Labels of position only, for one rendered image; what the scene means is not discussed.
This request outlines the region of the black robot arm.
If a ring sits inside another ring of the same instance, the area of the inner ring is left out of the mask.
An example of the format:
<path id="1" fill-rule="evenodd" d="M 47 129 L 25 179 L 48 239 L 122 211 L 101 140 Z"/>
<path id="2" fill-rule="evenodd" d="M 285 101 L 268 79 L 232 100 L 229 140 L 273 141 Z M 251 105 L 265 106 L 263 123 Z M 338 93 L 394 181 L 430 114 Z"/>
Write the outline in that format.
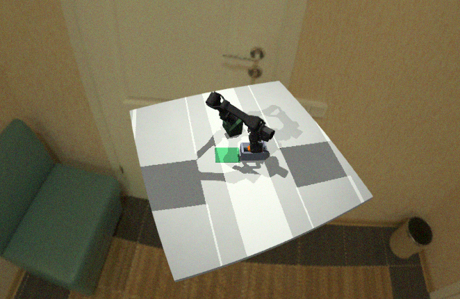
<path id="1" fill-rule="evenodd" d="M 221 98 L 223 99 L 221 103 Z M 206 100 L 206 105 L 210 108 L 217 110 L 221 120 L 225 122 L 228 121 L 232 125 L 238 118 L 241 119 L 248 129 L 252 130 L 254 134 L 261 134 L 259 142 L 265 141 L 268 142 L 275 133 L 274 129 L 271 129 L 265 126 L 264 120 L 258 116 L 248 115 L 236 108 L 234 105 L 230 104 L 221 94 L 217 92 L 211 92 L 208 99 Z"/>

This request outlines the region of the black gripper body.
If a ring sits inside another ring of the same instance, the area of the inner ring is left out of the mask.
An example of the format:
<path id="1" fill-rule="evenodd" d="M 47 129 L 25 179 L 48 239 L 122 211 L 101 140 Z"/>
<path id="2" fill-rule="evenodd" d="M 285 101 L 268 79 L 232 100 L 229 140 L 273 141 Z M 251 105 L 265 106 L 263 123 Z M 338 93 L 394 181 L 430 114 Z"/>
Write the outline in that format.
<path id="1" fill-rule="evenodd" d="M 252 130 L 247 128 L 247 132 L 249 133 L 250 141 L 252 141 L 252 145 L 250 145 L 250 151 L 251 153 L 261 153 L 262 152 L 262 147 L 260 143 L 258 142 L 260 139 L 260 135 L 252 133 Z M 251 133 L 250 133 L 251 132 Z"/>

